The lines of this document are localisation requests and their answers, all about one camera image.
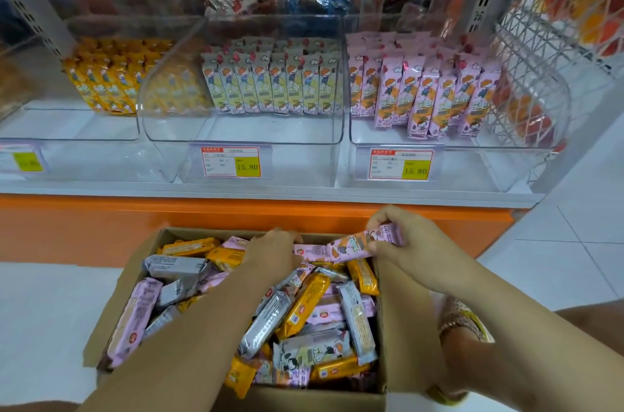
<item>price tag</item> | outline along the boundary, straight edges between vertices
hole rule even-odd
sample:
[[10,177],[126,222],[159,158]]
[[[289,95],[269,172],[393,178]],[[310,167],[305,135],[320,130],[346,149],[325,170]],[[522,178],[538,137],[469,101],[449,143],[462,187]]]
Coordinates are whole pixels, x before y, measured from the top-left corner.
[[206,177],[262,177],[260,148],[201,149]]
[[371,149],[369,179],[428,180],[434,152],[420,149]]
[[0,144],[0,172],[43,172],[40,157],[30,144]]

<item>clear acrylic bin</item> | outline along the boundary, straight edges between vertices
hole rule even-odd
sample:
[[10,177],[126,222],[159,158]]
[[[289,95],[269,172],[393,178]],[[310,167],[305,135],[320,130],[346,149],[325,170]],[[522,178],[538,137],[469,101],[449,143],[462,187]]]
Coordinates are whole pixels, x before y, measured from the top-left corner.
[[[356,30],[356,24],[347,18],[347,29]],[[570,91],[556,71],[506,30],[497,28],[492,48],[502,61],[503,72],[477,137],[462,137],[456,128],[450,128],[445,138],[414,140],[408,138],[405,127],[375,129],[373,118],[350,117],[349,185],[507,192],[517,182],[525,182],[531,169],[566,134]],[[521,97],[526,100],[518,108]],[[548,119],[536,123],[532,117],[538,109]],[[523,119],[519,112],[531,118]],[[405,156],[431,161],[426,177],[396,169],[403,167],[398,160]],[[413,172],[423,167],[412,162],[404,170]]]
[[[81,36],[167,37],[179,39],[189,19],[94,16],[72,19]],[[41,38],[6,50],[0,59],[0,180],[170,182],[170,168],[145,138],[136,116],[92,111]]]
[[[162,148],[171,166],[180,167],[178,175],[186,183],[212,187],[333,186],[344,128],[342,35],[342,20],[338,17],[205,18],[165,56],[141,87],[138,113],[145,134]],[[207,45],[223,45],[228,39],[242,36],[337,38],[340,57],[335,66],[331,114],[219,113],[203,78],[200,53]],[[181,65],[197,80],[195,106],[180,104],[185,97],[173,95],[172,88],[165,89],[174,85],[168,77],[179,76],[176,69]],[[169,106],[182,109],[167,110]],[[253,168],[243,164],[245,169],[240,169],[242,161]]]

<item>yellow price sticker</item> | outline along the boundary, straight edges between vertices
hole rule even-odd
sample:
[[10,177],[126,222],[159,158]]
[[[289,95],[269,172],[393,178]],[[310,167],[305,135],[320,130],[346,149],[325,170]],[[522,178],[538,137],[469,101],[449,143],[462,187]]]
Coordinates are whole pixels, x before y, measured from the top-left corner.
[[427,180],[429,178],[429,169],[431,168],[431,160],[418,161],[407,160],[403,164],[403,180]]
[[13,159],[22,172],[43,172],[43,166],[34,152],[14,152]]
[[261,177],[260,157],[235,157],[237,177]]

